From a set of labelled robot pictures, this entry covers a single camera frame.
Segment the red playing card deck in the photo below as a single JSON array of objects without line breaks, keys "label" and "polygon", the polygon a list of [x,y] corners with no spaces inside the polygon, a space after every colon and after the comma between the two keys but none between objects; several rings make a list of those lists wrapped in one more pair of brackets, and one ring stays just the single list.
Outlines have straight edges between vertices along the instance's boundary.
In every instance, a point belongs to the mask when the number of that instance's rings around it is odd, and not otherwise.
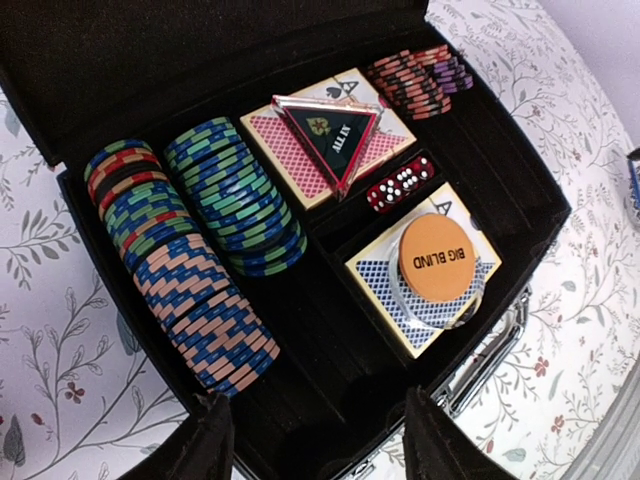
[{"label": "red playing card deck", "polygon": [[[356,68],[299,90],[294,95],[314,99],[334,98],[342,103],[376,104],[384,109],[356,174],[358,179],[416,142],[414,134]],[[305,209],[312,209],[329,199],[331,190],[321,171],[269,104],[242,116],[241,122]]]}]

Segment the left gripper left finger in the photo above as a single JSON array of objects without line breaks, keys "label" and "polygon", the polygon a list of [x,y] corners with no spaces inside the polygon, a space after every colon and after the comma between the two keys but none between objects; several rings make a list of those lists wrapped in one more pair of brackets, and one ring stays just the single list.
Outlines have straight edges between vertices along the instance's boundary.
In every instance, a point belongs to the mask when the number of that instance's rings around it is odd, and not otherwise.
[{"label": "left gripper left finger", "polygon": [[125,479],[230,479],[234,455],[234,425],[229,399],[215,394],[199,397],[200,405]]}]

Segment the orange round dealer button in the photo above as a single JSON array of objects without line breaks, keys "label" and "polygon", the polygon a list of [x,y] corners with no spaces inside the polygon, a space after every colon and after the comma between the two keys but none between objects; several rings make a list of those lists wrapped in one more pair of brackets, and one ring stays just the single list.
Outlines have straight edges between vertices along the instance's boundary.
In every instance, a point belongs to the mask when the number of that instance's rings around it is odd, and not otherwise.
[{"label": "orange round dealer button", "polygon": [[429,302],[465,293],[475,273],[474,247],[462,227],[441,214],[415,218],[401,235],[398,263],[411,290]]}]

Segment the clear plastic round lid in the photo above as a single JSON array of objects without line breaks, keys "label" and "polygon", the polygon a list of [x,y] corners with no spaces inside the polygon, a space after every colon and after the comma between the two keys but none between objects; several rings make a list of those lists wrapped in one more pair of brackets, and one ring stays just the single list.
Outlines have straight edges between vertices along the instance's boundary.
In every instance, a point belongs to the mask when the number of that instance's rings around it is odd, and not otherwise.
[{"label": "clear plastic round lid", "polygon": [[435,302],[414,293],[399,267],[399,243],[395,240],[387,249],[388,274],[392,297],[401,311],[401,320],[411,328],[447,330],[462,326],[479,309],[485,290],[485,271],[480,256],[476,256],[475,270],[466,291],[454,300]]}]

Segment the black triangular all-in button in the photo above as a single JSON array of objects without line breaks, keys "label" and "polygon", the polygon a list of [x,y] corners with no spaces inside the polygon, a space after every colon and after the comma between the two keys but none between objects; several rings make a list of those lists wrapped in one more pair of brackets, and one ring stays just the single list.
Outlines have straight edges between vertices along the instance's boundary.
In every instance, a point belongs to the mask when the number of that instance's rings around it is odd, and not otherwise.
[{"label": "black triangular all-in button", "polygon": [[344,200],[384,109],[284,95],[273,96],[271,106],[321,171],[332,195]]}]

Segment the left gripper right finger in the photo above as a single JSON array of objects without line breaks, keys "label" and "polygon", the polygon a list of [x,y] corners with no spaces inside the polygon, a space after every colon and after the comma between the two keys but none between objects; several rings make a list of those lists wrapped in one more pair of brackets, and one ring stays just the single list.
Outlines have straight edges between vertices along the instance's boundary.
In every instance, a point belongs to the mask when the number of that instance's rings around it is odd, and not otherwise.
[{"label": "left gripper right finger", "polygon": [[403,448],[407,479],[505,478],[421,388],[406,394]]}]

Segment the blue playing card deck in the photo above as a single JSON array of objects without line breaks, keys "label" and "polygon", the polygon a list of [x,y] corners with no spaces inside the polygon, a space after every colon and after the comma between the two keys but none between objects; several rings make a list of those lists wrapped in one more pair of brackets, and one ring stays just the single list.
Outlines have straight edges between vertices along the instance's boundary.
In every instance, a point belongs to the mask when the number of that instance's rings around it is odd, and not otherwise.
[{"label": "blue playing card deck", "polygon": [[447,183],[346,262],[359,287],[413,358],[419,357],[446,330],[411,328],[402,322],[401,311],[390,289],[387,249],[395,240],[400,240],[404,230],[415,218],[426,214],[445,215],[462,227],[473,244],[475,255],[481,257],[486,284],[502,264],[500,256],[487,237],[474,225],[470,211]]}]

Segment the black poker set case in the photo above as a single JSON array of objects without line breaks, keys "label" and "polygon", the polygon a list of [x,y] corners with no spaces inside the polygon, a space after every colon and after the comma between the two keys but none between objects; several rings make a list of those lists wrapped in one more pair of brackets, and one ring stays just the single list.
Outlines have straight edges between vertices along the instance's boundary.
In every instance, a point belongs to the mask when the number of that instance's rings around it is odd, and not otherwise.
[{"label": "black poker set case", "polygon": [[187,418],[129,479],[338,479],[399,426],[409,475],[504,478],[432,400],[571,208],[423,1],[5,1],[1,86],[95,271],[27,335],[55,404],[113,302]]}]

